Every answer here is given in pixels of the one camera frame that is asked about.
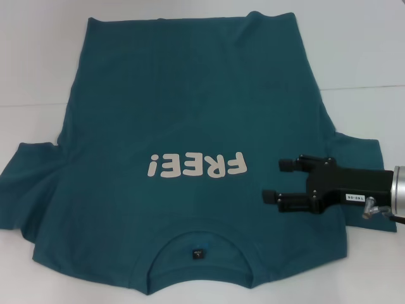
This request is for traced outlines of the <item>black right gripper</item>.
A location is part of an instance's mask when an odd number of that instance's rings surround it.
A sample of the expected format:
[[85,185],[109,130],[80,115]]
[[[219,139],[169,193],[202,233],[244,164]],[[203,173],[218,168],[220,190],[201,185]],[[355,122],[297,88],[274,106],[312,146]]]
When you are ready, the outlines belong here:
[[392,171],[346,168],[333,158],[299,155],[280,159],[281,172],[306,172],[305,193],[278,193],[262,190],[263,202],[276,205],[278,211],[323,213],[333,205],[366,206],[368,198],[374,207],[391,207]]

